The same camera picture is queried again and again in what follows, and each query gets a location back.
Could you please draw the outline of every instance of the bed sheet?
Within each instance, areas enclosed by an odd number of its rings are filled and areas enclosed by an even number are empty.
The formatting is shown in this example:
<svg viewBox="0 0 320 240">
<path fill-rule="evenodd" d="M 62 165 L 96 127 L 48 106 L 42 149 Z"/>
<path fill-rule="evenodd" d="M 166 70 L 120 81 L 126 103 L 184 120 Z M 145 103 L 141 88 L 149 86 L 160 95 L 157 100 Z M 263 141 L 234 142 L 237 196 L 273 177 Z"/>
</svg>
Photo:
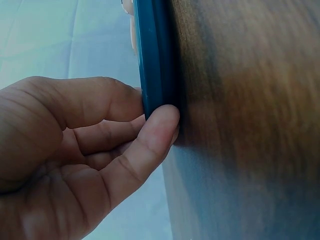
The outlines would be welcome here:
<svg viewBox="0 0 320 240">
<path fill-rule="evenodd" d="M 120 0 L 0 0 L 0 89 L 26 77 L 108 76 L 139 86 Z M 162 168 L 87 240 L 171 240 Z"/>
</svg>

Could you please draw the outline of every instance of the white fabric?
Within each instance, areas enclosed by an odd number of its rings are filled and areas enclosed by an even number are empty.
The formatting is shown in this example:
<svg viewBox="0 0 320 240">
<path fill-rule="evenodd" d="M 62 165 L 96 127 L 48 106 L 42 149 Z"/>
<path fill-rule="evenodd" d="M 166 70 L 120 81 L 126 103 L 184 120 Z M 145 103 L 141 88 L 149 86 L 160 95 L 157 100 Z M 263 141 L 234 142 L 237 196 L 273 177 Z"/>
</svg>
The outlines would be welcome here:
<svg viewBox="0 0 320 240">
<path fill-rule="evenodd" d="M 139 86 L 121 1 L 0 0 L 0 89 L 29 76 L 108 76 Z M 172 239 L 162 169 L 86 239 Z"/>
</svg>

